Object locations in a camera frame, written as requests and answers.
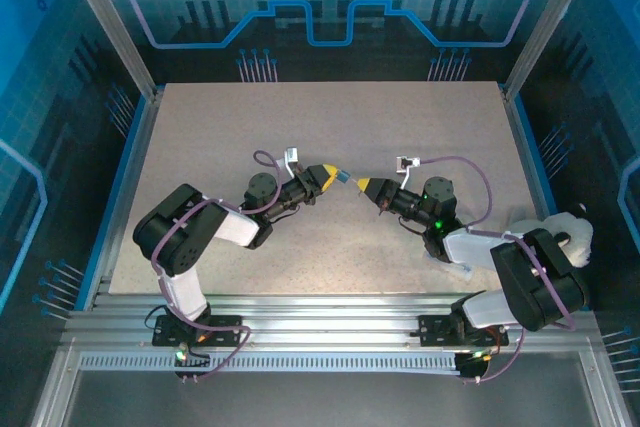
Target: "black cable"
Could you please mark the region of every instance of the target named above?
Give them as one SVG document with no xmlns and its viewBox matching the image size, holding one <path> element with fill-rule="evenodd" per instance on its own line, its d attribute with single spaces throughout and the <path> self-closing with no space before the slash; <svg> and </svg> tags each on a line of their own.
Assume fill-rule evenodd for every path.
<svg viewBox="0 0 640 427">
<path fill-rule="evenodd" d="M 156 313 L 158 310 L 160 310 L 160 309 L 164 309 L 164 310 L 165 310 L 165 312 L 166 312 L 167 314 L 169 314 L 169 313 L 167 312 L 167 306 L 166 306 L 166 305 L 158 305 L 157 307 L 154 307 L 153 309 L 151 309 L 151 312 L 149 312 L 149 313 L 147 314 L 147 316 L 144 318 L 144 326 L 145 326 L 147 329 L 151 329 L 151 330 L 153 330 L 153 329 L 154 329 L 154 328 L 153 328 L 153 327 L 151 327 L 149 324 L 147 324 L 147 322 L 149 321 L 149 319 L 151 318 L 151 316 L 152 316 L 153 314 L 155 314 L 155 313 Z"/>
<path fill-rule="evenodd" d="M 211 360 L 211 357 L 209 357 L 208 355 L 202 355 L 202 354 L 196 354 L 192 349 L 191 346 L 188 347 L 189 349 L 189 355 L 192 357 L 197 357 L 198 359 L 205 359 L 205 360 Z"/>
<path fill-rule="evenodd" d="M 402 217 L 398 217 L 398 223 L 400 224 L 400 227 L 402 227 L 403 229 L 408 230 L 412 234 L 416 234 L 422 237 L 422 232 L 418 232 L 417 230 L 414 230 L 411 227 L 407 227 L 406 225 L 404 225 L 402 223 Z"/>
<path fill-rule="evenodd" d="M 292 215 L 296 215 L 299 211 L 300 211 L 300 204 L 296 205 L 296 210 L 294 210 L 292 214 L 287 214 L 287 215 L 280 216 L 276 220 L 272 221 L 271 224 L 273 225 L 273 224 L 275 224 L 277 222 L 280 222 L 282 219 L 286 219 L 287 217 L 291 217 Z"/>
</svg>

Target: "metal floor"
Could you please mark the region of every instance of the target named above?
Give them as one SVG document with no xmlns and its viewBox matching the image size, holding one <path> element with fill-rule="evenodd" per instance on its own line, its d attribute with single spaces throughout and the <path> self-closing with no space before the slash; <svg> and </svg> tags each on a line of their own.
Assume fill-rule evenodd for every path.
<svg viewBox="0 0 640 427">
<path fill-rule="evenodd" d="M 497 369 L 499 360 L 493 362 L 491 369 Z M 516 379 L 530 388 L 514 389 Z M 171 373 L 83 372 L 63 425 L 598 424 L 577 355 L 572 361 L 567 355 L 535 354 L 519 359 L 500 381 L 483 386 L 418 374 L 223 373 L 183 385 Z"/>
</svg>

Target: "cable connector plug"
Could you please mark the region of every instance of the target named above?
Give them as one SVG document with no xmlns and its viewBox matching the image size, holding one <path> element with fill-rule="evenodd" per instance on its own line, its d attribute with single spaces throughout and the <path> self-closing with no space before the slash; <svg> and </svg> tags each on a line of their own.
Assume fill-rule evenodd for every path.
<svg viewBox="0 0 640 427">
<path fill-rule="evenodd" d="M 396 157 L 396 174 L 405 174 L 401 189 L 404 189 L 405 185 L 409 181 L 410 170 L 414 167 L 420 167 L 420 157 Z"/>
</svg>

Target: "metal strip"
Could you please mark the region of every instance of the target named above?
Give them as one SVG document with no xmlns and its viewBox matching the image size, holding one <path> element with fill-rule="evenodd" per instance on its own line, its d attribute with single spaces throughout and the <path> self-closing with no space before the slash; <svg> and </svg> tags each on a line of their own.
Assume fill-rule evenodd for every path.
<svg viewBox="0 0 640 427">
<path fill-rule="evenodd" d="M 631 427 L 633 422 L 602 339 L 589 339 L 589 343 L 591 349 L 580 352 L 580 361 L 598 421 L 600 425 L 607 427 Z"/>
<path fill-rule="evenodd" d="M 101 277 L 110 275 L 115 267 L 117 253 L 124 236 L 126 219 L 133 203 L 133 196 L 142 172 L 145 153 L 151 141 L 151 131 L 161 101 L 162 91 L 156 96 L 154 102 L 144 103 L 141 99 L 140 105 L 136 109 L 131 127 L 133 135 L 127 139 L 120 159 L 116 178 L 109 194 L 109 201 L 78 295 L 77 309 L 86 310 L 92 305 Z"/>
<path fill-rule="evenodd" d="M 428 359 L 448 359 L 452 352 L 468 352 L 472 347 L 446 351 L 422 348 L 418 339 L 409 334 L 417 328 L 417 315 L 447 312 L 450 304 L 462 295 L 209 296 L 208 301 L 214 312 L 243 315 L 245 323 L 255 329 L 236 364 L 232 364 L 240 371 L 309 369 L 307 362 L 317 359 L 317 368 L 324 369 L 322 371 L 387 369 L 383 371 L 451 374 L 447 372 L 451 365 L 447 364 L 449 361 L 443 360 L 444 371 L 438 365 L 437 372 L 430 372 L 428 369 L 432 365 Z M 58 385 L 69 371 L 61 367 L 60 360 L 67 352 L 66 344 L 73 343 L 74 352 L 80 355 L 70 371 L 74 378 L 78 369 L 175 371 L 173 349 L 150 345 L 151 330 L 143 326 L 146 313 L 162 302 L 160 296 L 102 293 L 96 300 L 99 302 L 92 311 L 71 313 L 72 318 L 62 336 L 63 347 L 51 369 L 41 400 L 44 405 L 39 407 L 37 418 L 42 418 L 43 412 L 60 412 L 67 408 L 71 389 L 66 384 L 56 399 L 51 398 L 52 386 Z M 627 422 L 629 414 L 608 365 L 595 316 L 592 312 L 576 312 L 574 316 L 576 332 L 547 327 L 528 335 L 522 352 L 579 353 L 601 425 L 631 425 Z M 514 348 L 512 343 L 502 350 L 509 353 Z M 213 365 L 216 365 L 215 362 L 230 350 L 203 348 L 199 352 L 214 356 Z M 362 365 L 356 364 L 359 359 L 369 359 L 368 367 L 365 360 Z"/>
<path fill-rule="evenodd" d="M 572 0 L 548 0 L 505 83 L 508 101 L 513 101 L 531 73 L 547 42 L 569 8 Z"/>
<path fill-rule="evenodd" d="M 80 367 L 80 354 L 73 347 L 56 352 L 31 422 L 33 427 L 62 425 Z"/>
<path fill-rule="evenodd" d="M 253 329 L 247 352 L 436 352 L 410 334 L 417 316 L 447 314 L 464 294 L 394 296 L 209 296 L 212 311 L 236 314 Z M 75 338 L 83 351 L 151 352 L 144 318 L 160 296 L 100 294 L 90 312 L 72 312 L 63 345 Z M 527 337 L 524 352 L 576 352 L 599 335 L 593 314 L 575 315 L 578 332 L 548 327 Z M 512 351 L 513 345 L 503 350 Z M 447 349 L 470 352 L 473 347 Z"/>
<path fill-rule="evenodd" d="M 111 0 L 87 0 L 140 93 L 153 101 L 156 85 Z"/>
<path fill-rule="evenodd" d="M 119 372 L 202 372 L 224 360 L 226 353 L 211 354 L 208 366 L 193 359 L 176 367 L 175 355 L 166 352 L 88 352 L 80 369 Z M 422 353 L 315 353 L 315 352 L 240 352 L 225 367 L 228 372 L 393 372 L 458 375 L 455 354 Z"/>
<path fill-rule="evenodd" d="M 511 125 L 513 139 L 520 155 L 522 169 L 529 185 L 536 214 L 538 218 L 545 219 L 551 214 L 558 213 L 558 209 L 520 96 L 517 95 L 511 101 L 505 97 L 504 107 Z"/>
</svg>

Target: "white plastic cover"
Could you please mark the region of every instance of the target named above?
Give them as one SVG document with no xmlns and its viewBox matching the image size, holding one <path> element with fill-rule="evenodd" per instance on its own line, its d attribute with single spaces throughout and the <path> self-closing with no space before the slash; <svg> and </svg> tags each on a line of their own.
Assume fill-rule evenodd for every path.
<svg viewBox="0 0 640 427">
<path fill-rule="evenodd" d="M 496 270 L 491 258 L 491 249 L 505 242 L 511 241 L 470 234 L 465 229 L 451 232 L 443 241 L 445 251 L 451 262 L 470 267 L 484 267 L 489 270 Z"/>
<path fill-rule="evenodd" d="M 197 319 L 207 307 L 207 299 L 200 289 L 195 265 L 184 274 L 164 277 L 171 303 L 189 320 Z"/>
<path fill-rule="evenodd" d="M 517 324 L 507 298 L 502 290 L 483 292 L 471 297 L 464 304 L 462 310 L 476 329 L 483 329 L 490 325 Z"/>
<path fill-rule="evenodd" d="M 213 237 L 246 247 L 256 236 L 260 227 L 246 215 L 233 210 L 226 210 L 229 214 L 225 217 L 224 222 L 222 222 Z"/>
</svg>

